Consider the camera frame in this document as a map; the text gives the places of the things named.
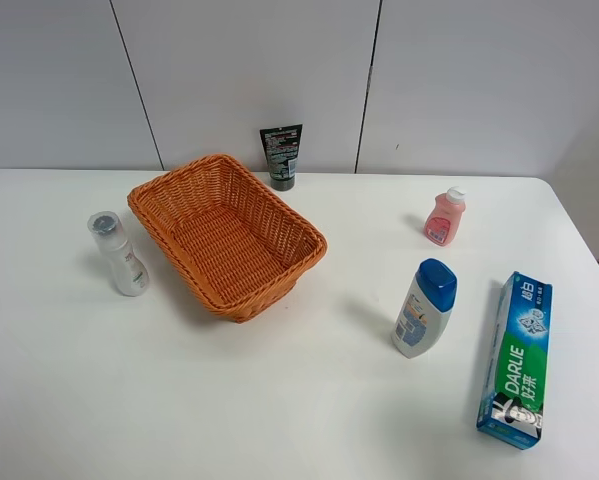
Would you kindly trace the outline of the white blue-capped shampoo bottle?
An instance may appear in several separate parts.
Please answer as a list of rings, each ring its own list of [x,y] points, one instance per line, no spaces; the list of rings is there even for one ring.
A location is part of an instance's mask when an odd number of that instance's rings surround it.
[[[420,263],[399,311],[391,339],[406,358],[430,350],[444,333],[457,295],[456,275],[441,261]]]

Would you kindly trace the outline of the orange wicker basket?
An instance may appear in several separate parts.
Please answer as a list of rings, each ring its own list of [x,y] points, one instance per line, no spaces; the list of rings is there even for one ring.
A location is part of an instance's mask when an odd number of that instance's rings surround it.
[[[327,251],[308,220],[227,154],[137,186],[127,202],[200,303],[236,323],[284,297]]]

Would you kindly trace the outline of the Darlie toothpaste box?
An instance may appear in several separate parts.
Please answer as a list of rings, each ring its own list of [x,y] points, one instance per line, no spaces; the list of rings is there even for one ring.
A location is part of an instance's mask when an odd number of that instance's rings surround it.
[[[541,439],[550,284],[515,271],[502,288],[476,428],[518,449]]]

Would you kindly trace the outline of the black facial cleanser tube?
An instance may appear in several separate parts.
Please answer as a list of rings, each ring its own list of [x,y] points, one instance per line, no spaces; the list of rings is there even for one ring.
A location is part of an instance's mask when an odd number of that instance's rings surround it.
[[[288,191],[295,185],[303,125],[290,125],[259,131],[271,187]]]

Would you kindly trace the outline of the pink liquid bottle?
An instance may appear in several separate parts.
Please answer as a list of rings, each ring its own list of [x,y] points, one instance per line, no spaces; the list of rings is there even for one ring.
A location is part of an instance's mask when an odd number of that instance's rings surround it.
[[[466,191],[451,187],[435,197],[435,207],[424,225],[424,235],[439,246],[448,246],[454,239],[466,210]]]

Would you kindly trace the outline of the white bottle clear cap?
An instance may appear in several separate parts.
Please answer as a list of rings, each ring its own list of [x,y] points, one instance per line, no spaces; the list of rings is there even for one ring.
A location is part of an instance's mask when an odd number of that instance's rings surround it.
[[[110,265],[117,289],[125,296],[142,295],[149,286],[149,275],[136,257],[118,215],[112,211],[93,214],[88,229],[100,253]]]

